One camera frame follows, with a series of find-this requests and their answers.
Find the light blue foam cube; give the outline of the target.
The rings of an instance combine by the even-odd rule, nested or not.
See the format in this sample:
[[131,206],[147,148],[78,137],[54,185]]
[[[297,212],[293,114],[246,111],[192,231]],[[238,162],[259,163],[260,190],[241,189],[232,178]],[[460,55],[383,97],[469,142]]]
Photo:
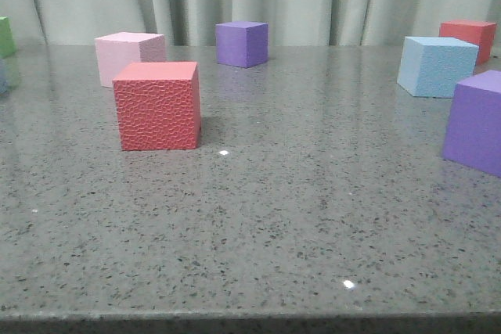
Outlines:
[[452,98],[470,77],[479,46],[453,37],[406,36],[397,83],[414,97]]

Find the red foam cube front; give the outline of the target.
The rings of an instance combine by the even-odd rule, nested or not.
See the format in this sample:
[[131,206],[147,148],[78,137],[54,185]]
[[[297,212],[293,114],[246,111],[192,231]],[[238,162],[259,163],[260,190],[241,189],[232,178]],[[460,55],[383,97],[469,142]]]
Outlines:
[[201,112],[196,62],[131,63],[113,84],[123,150],[198,146]]

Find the red foam cube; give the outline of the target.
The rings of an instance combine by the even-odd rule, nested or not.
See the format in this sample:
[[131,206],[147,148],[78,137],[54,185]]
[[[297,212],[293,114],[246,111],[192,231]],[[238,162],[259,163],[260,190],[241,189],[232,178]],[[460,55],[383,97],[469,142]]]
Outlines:
[[450,20],[441,23],[438,35],[458,38],[477,45],[479,50],[476,64],[480,65],[490,59],[496,28],[495,22]]
[[198,146],[201,112],[196,62],[131,63],[113,84],[123,150]]

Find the purple foam cube back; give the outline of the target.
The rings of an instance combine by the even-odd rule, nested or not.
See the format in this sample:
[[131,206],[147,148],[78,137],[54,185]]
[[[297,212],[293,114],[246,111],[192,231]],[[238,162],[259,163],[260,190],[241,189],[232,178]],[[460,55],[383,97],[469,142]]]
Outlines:
[[217,63],[249,68],[269,59],[269,25],[232,21],[215,25]]

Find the purple foam cube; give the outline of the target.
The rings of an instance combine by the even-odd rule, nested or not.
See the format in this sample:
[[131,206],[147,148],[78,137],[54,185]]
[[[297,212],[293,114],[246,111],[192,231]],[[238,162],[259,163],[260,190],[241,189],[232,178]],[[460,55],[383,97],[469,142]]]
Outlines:
[[455,87],[442,156],[500,176],[500,72],[487,70]]
[[269,59],[269,25],[232,21],[215,25],[217,63],[249,68]]

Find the pink foam cube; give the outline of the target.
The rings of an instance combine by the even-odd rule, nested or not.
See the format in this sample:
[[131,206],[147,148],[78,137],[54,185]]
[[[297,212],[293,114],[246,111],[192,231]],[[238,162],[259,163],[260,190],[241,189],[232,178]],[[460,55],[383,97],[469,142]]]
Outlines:
[[113,79],[128,64],[163,62],[166,44],[163,34],[118,32],[95,39],[100,84],[113,87]]

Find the purple foam cube front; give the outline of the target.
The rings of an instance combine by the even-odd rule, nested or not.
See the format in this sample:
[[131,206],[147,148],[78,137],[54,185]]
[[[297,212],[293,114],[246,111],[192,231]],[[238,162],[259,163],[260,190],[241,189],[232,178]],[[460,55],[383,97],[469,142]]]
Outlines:
[[442,156],[500,176],[500,72],[487,70],[455,87]]

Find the red foam cube back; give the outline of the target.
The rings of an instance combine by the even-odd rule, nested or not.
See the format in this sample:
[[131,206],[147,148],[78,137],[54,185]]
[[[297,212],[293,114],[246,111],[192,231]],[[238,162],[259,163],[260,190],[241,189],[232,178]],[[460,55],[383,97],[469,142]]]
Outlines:
[[479,50],[476,64],[480,65],[490,59],[496,28],[495,22],[450,20],[441,23],[438,35],[458,38],[477,45]]

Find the green foam cube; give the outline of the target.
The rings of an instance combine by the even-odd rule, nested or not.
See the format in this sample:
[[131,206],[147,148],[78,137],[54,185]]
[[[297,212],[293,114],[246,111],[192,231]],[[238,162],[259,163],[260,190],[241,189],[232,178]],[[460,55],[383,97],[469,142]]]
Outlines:
[[5,58],[16,52],[15,42],[11,31],[9,18],[6,16],[0,17],[0,56]]

